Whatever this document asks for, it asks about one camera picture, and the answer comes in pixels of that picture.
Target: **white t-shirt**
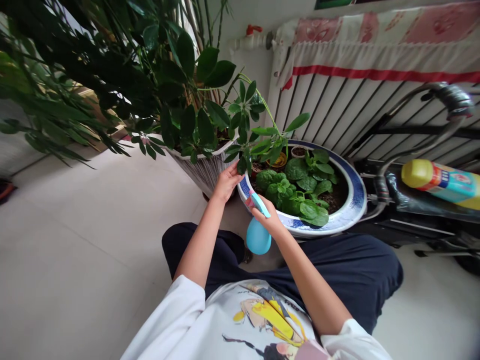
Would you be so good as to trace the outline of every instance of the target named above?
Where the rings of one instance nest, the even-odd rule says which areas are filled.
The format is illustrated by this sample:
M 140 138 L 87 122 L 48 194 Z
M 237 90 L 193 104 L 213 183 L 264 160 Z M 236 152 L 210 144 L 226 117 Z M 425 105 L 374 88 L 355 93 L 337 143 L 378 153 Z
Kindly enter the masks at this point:
M 354 319 L 340 334 L 315 339 L 309 316 L 266 281 L 205 290 L 178 277 L 121 360 L 391 360 Z

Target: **person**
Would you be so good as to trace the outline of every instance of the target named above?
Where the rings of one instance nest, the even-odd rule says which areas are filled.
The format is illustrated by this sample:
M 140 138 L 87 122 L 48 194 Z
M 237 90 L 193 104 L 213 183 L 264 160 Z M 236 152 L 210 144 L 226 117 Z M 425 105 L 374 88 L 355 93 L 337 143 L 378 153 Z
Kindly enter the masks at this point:
M 173 283 L 121 360 L 391 359 L 371 334 L 402 284 L 395 253 L 364 234 L 299 244 L 262 197 L 271 217 L 250 210 L 286 266 L 247 272 L 239 267 L 242 238 L 219 230 L 242 178 L 232 164 L 219 175 L 198 226 L 179 223 L 163 235 Z

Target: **hand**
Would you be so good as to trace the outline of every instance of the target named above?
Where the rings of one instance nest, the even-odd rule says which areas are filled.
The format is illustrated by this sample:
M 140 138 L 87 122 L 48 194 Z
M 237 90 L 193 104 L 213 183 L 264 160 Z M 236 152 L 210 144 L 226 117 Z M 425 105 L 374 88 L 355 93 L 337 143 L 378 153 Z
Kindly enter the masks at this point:
M 263 215 L 260 210 L 255 207 L 254 202 L 251 200 L 250 197 L 247 199 L 246 205 L 250 208 L 250 211 L 253 216 L 255 216 L 255 219 L 257 219 L 260 224 L 262 224 L 263 227 L 267 229 L 270 235 L 275 237 L 275 235 L 281 233 L 282 231 L 285 231 L 287 228 L 285 228 L 285 226 L 280 221 L 279 214 L 277 213 L 274 204 L 260 194 L 258 194 L 258 197 L 260 197 L 260 199 L 265 204 L 266 209 L 270 213 L 269 218 L 266 218 L 265 215 Z
M 219 199 L 223 203 L 226 203 L 230 199 L 234 188 L 245 177 L 245 175 L 240 175 L 237 171 L 238 162 L 238 160 L 235 161 L 218 175 L 215 190 L 213 190 L 213 195 L 211 196 L 212 199 Z

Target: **red valve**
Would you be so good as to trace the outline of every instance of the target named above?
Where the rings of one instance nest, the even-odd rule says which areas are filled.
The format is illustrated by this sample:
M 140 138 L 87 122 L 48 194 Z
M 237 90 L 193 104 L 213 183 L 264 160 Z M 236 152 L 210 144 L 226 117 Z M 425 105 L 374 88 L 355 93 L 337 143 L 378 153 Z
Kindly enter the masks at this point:
M 249 35 L 253 35 L 254 34 L 254 31 L 257 31 L 259 33 L 261 33 L 264 29 L 261 27 L 261 26 L 256 26 L 256 25 L 248 25 L 248 27 L 246 28 L 246 35 L 249 36 Z

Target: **person's left hand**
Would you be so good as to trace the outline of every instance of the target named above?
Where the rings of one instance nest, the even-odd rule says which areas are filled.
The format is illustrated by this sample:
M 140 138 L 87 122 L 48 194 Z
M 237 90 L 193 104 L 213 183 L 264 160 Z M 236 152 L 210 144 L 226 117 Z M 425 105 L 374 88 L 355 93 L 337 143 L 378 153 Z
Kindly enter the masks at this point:
M 230 165 L 228 168 L 226 168 L 220 173 L 220 175 L 218 176 L 218 180 L 216 181 L 215 190 L 213 190 L 213 195 L 211 196 L 212 199 L 219 199 L 224 203 L 226 203 L 228 199 L 230 199 L 232 191 L 245 176 L 240 175 L 237 171 L 238 162 L 238 160 L 235 161 L 232 165 Z

